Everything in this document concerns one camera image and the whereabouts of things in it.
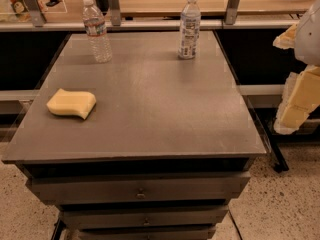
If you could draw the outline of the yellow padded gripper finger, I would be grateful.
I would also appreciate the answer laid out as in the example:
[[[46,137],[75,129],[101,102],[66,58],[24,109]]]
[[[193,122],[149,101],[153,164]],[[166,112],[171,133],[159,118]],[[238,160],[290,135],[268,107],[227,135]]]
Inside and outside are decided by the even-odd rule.
[[[293,24],[273,41],[273,46],[280,49],[290,49],[295,45],[297,25]]]
[[[308,65],[299,74],[291,72],[284,85],[274,130],[282,135],[292,134],[319,106],[320,67]]]

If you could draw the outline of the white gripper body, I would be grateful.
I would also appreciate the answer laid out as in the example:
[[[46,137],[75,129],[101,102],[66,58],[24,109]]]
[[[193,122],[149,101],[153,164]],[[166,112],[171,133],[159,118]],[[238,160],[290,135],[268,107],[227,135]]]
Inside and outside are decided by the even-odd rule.
[[[320,65],[320,0],[311,5],[297,25],[294,54],[305,64]]]

